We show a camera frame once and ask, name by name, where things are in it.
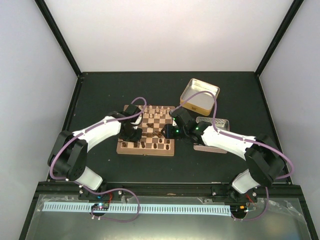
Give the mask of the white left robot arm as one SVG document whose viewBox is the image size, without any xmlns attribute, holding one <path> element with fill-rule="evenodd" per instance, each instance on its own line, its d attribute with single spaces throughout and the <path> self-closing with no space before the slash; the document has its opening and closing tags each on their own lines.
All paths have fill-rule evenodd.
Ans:
<svg viewBox="0 0 320 240">
<path fill-rule="evenodd" d="M 142 131 L 136 127 L 136 122 L 143 111 L 129 104 L 124 111 L 113 111 L 87 128 L 60 132 L 48 159 L 50 177 L 75 182 L 88 188 L 95 199 L 103 199 L 108 188 L 102 184 L 103 178 L 87 166 L 88 152 L 117 135 L 129 142 L 140 140 Z"/>
</svg>

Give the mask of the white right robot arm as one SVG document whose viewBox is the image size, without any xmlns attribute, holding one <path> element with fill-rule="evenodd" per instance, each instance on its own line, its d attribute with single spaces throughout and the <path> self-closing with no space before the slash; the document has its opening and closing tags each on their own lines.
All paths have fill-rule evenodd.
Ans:
<svg viewBox="0 0 320 240">
<path fill-rule="evenodd" d="M 240 201 L 249 190 L 271 187 L 285 167 L 285 158 L 267 135 L 245 136 L 216 127 L 214 122 L 197 122 L 184 108 L 169 111 L 172 123 L 161 130 L 166 139 L 185 139 L 193 145 L 220 148 L 240 157 L 247 169 L 226 188 L 230 201 Z"/>
</svg>

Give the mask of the wooden chess board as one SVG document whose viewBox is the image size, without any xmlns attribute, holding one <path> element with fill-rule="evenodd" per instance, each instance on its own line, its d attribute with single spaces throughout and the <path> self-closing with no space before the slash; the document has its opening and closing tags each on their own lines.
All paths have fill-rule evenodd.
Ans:
<svg viewBox="0 0 320 240">
<path fill-rule="evenodd" d="M 145 108 L 142 122 L 138 128 L 142 129 L 142 136 L 138 142 L 118 140 L 116 152 L 124 155 L 147 155 L 172 157 L 175 154 L 175 141 L 166 139 L 161 130 L 166 124 L 172 124 L 170 111 L 174 106 L 149 105 Z"/>
</svg>

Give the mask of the left controller circuit board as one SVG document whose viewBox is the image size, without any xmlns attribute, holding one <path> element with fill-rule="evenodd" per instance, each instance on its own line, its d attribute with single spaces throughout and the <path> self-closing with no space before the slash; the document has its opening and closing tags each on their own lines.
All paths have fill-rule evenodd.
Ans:
<svg viewBox="0 0 320 240">
<path fill-rule="evenodd" d="M 109 209 L 109 203 L 95 203 L 91 206 L 92 211 L 107 211 Z"/>
</svg>

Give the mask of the controller circuit board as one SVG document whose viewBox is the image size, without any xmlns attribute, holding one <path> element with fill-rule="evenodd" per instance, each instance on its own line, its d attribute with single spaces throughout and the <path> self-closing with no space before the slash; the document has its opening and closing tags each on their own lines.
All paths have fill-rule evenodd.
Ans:
<svg viewBox="0 0 320 240">
<path fill-rule="evenodd" d="M 250 208 L 247 205 L 232 205 L 230 210 L 232 213 L 247 213 Z"/>
<path fill-rule="evenodd" d="M 91 206 L 92 211 L 107 211 L 109 209 L 109 203 L 95 203 Z"/>
</svg>

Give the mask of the right controller circuit board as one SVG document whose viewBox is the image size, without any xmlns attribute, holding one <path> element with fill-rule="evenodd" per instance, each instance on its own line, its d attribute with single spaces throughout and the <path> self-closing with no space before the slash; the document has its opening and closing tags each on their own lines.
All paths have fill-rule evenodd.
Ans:
<svg viewBox="0 0 320 240">
<path fill-rule="evenodd" d="M 250 208 L 247 205 L 232 205 L 230 210 L 232 213 L 247 213 Z"/>
</svg>

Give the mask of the gold square tin box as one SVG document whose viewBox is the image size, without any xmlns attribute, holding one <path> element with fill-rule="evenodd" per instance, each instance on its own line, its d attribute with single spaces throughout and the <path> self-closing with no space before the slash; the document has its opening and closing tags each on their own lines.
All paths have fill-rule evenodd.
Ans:
<svg viewBox="0 0 320 240">
<path fill-rule="evenodd" d="M 192 78 L 182 92 L 179 103 L 183 104 L 187 100 L 187 103 L 183 104 L 182 107 L 200 115 L 209 116 L 215 102 L 212 95 L 208 92 L 212 93 L 217 99 L 220 88 L 216 85 Z"/>
</svg>

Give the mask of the silver patterned tin lid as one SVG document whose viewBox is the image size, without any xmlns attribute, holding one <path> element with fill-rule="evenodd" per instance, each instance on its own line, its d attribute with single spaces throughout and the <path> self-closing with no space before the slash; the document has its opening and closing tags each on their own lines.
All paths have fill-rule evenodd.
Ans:
<svg viewBox="0 0 320 240">
<path fill-rule="evenodd" d="M 199 123 L 199 122 L 212 123 L 212 118 L 210 118 L 210 117 L 198 116 L 195 120 L 197 123 Z M 225 131 L 230 130 L 230 123 L 227 119 L 216 118 L 214 120 L 214 123 L 218 129 L 225 130 Z M 200 152 L 209 152 L 209 153 L 218 153 L 218 154 L 226 154 L 227 153 L 226 150 L 223 150 L 219 147 L 214 147 L 214 146 L 194 145 L 193 149 L 195 151 L 200 151 Z"/>
</svg>

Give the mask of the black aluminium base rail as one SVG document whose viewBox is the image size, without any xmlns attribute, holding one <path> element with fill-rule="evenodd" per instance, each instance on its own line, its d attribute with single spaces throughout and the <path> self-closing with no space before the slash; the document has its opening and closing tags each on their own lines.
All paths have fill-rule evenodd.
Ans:
<svg viewBox="0 0 320 240">
<path fill-rule="evenodd" d="M 120 183 L 109 182 L 102 185 L 102 192 L 115 189 L 112 193 L 112 200 L 120 200 L 122 196 L 129 198 L 131 193 L 125 192 L 128 189 L 137 197 L 200 197 L 212 199 L 218 203 L 246 203 L 250 200 L 257 202 L 258 198 L 282 198 L 299 199 L 304 201 L 302 189 L 298 185 L 287 183 L 275 183 L 268 190 L 259 186 L 249 190 L 247 193 L 237 193 L 227 183 L 206 183 L 206 184 L 182 184 L 182 183 Z M 110 199 L 108 193 L 95 195 L 88 190 L 79 187 L 74 183 L 67 182 L 39 182 L 35 190 L 34 198 L 40 195 L 75 195 L 81 200 L 107 201 Z"/>
</svg>

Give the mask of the left black frame post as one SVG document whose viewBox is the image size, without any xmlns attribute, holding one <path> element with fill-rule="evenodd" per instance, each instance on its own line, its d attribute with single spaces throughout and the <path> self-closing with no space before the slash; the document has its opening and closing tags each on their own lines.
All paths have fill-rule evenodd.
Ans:
<svg viewBox="0 0 320 240">
<path fill-rule="evenodd" d="M 60 31 L 47 3 L 45 0 L 35 0 L 35 3 L 40 10 L 42 16 L 44 17 L 47 25 L 49 26 L 51 32 L 53 33 L 58 45 L 60 46 L 61 50 L 63 51 L 67 61 L 69 62 L 72 70 L 74 71 L 75 75 L 79 77 L 82 74 L 62 32 Z"/>
</svg>

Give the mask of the black frame post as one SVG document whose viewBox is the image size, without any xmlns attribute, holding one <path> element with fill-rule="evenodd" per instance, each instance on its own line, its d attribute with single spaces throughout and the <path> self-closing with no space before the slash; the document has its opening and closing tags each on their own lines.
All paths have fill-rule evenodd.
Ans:
<svg viewBox="0 0 320 240">
<path fill-rule="evenodd" d="M 74 71 L 75 75 L 79 77 L 82 74 L 62 32 L 60 31 L 47 3 L 45 0 L 35 0 L 35 3 L 40 10 L 42 16 L 44 17 L 47 25 L 49 26 L 51 32 L 53 33 L 58 45 L 60 46 L 61 50 L 63 51 L 67 61 L 69 62 L 72 70 Z"/>
<path fill-rule="evenodd" d="M 288 30 L 289 26 L 291 25 L 293 19 L 295 18 L 296 14 L 298 13 L 300 7 L 302 6 L 304 0 L 293 0 L 288 11 L 286 12 L 281 24 L 279 25 L 275 35 L 273 36 L 266 52 L 264 53 L 257 69 L 255 70 L 255 75 L 260 77 L 263 73 L 265 67 L 267 66 L 268 62 L 270 61 L 272 55 L 274 54 L 275 50 L 277 49 L 279 43 L 281 42 L 282 38 L 284 37 L 286 31 Z"/>
</svg>

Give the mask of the right black frame post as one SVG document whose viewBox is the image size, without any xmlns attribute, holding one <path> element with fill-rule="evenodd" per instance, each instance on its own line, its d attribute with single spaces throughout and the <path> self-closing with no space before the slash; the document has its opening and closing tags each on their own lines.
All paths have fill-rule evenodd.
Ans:
<svg viewBox="0 0 320 240">
<path fill-rule="evenodd" d="M 255 75 L 260 77 L 263 73 L 265 67 L 267 66 L 268 62 L 270 61 L 272 55 L 274 54 L 275 50 L 277 49 L 279 43 L 281 42 L 282 38 L 284 37 L 286 31 L 288 30 L 289 26 L 291 25 L 293 19 L 295 18 L 296 14 L 298 13 L 300 7 L 302 6 L 304 0 L 293 0 L 288 11 L 286 12 L 281 24 L 279 25 L 275 35 L 273 36 L 266 52 L 264 53 L 257 69 L 255 70 Z"/>
</svg>

